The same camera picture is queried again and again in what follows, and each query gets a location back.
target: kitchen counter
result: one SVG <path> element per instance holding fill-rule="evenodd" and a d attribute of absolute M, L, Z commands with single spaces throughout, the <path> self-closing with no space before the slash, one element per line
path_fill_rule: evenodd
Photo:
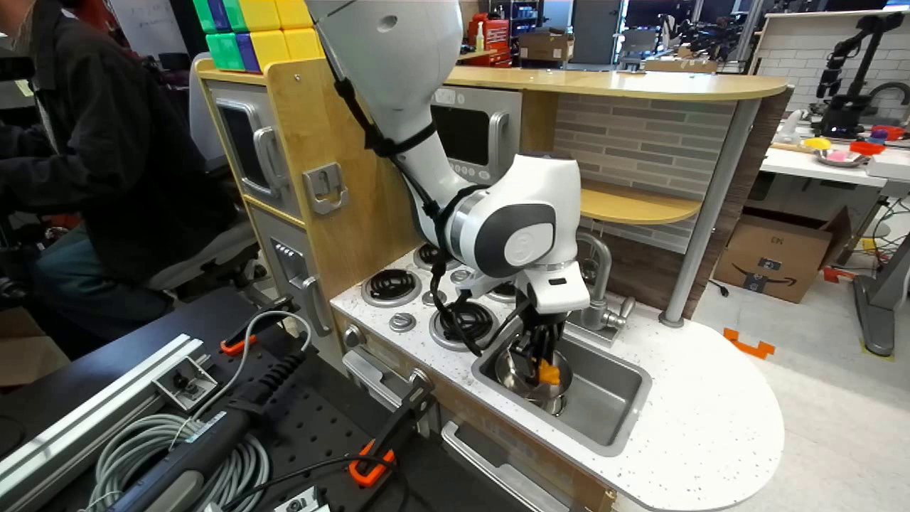
<path fill-rule="evenodd" d="M 414 270 L 422 280 L 420 294 L 428 292 L 427 274 L 414 267 L 408 253 L 391 267 Z M 509 304 L 492 299 L 481 299 L 481 304 L 499 323 L 509 314 Z M 651 509 L 732 506 L 759 494 L 779 468 L 784 425 L 767 383 L 747 356 L 701 324 L 663 327 L 656 310 L 636 307 L 627 327 L 606 341 L 607 353 L 651 375 L 651 390 L 626 447 L 616 455 L 600 455 L 481 384 L 471 373 L 475 356 L 432 341 L 432 307 L 420 299 L 400 307 L 373 307 L 361 287 L 349 287 L 331 299 L 331 307 L 417 367 L 499 414 L 538 444 L 582 468 L 606 489 Z M 408 333 L 391 333 L 388 319 L 404 310 L 417 324 Z"/>

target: black cable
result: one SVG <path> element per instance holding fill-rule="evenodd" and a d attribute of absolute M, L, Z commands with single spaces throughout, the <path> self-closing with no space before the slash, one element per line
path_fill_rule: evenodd
<path fill-rule="evenodd" d="M 339 465 L 351 465 L 351 461 L 380 465 L 380 468 L 387 468 L 388 472 L 397 471 L 397 465 L 387 465 L 387 461 L 377 461 L 377 459 L 346 455 L 346 459 L 312 465 L 312 468 L 306 468 L 306 471 L 300 471 L 300 472 L 289 472 L 289 476 L 283 476 L 283 479 L 272 479 L 272 481 L 266 481 L 266 485 L 259 485 L 259 486 L 235 496 L 229 503 L 225 503 L 225 512 L 233 512 L 235 503 L 245 503 L 248 499 L 260 496 L 260 494 L 266 494 L 266 489 L 272 489 L 272 486 L 282 486 L 282 485 L 294 481 L 294 479 L 300 479 L 300 485 L 303 485 L 303 481 L 309 481 L 312 472 L 317 472 L 317 471 L 339 468 Z"/>

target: faucet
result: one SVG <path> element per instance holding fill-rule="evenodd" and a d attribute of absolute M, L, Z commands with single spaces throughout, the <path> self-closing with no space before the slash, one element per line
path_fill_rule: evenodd
<path fill-rule="evenodd" d="M 592 253 L 593 266 L 593 280 L 589 286 L 592 307 L 573 310 L 567 319 L 593 333 L 619 330 L 630 317 L 633 299 L 623 299 L 606 292 L 613 256 L 606 242 L 592 235 L 577 235 L 577 245 L 580 250 L 586 249 Z"/>

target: wooden shelf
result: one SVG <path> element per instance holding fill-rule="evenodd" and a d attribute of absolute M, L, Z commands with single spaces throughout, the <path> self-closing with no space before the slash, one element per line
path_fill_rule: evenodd
<path fill-rule="evenodd" d="M 464 61 L 481 61 L 481 57 L 488 57 L 488 54 L 494 54 L 494 51 L 457 54 L 457 64 L 464 64 Z"/>
<path fill-rule="evenodd" d="M 509 90 L 577 97 L 630 97 L 656 102 L 744 102 L 786 91 L 776 78 L 730 78 L 730 75 L 619 75 L 577 68 L 481 68 L 454 65 L 447 87 L 459 90 Z"/>
<path fill-rule="evenodd" d="M 674 226 L 695 218 L 700 203 L 627 189 L 582 186 L 580 215 L 612 226 Z"/>

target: wooden cabinet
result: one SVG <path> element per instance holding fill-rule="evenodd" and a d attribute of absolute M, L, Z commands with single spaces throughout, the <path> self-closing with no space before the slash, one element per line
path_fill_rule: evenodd
<path fill-rule="evenodd" d="M 196 75 L 275 287 L 336 341 L 326 299 L 417 245 L 400 176 L 364 149 L 320 61 Z"/>

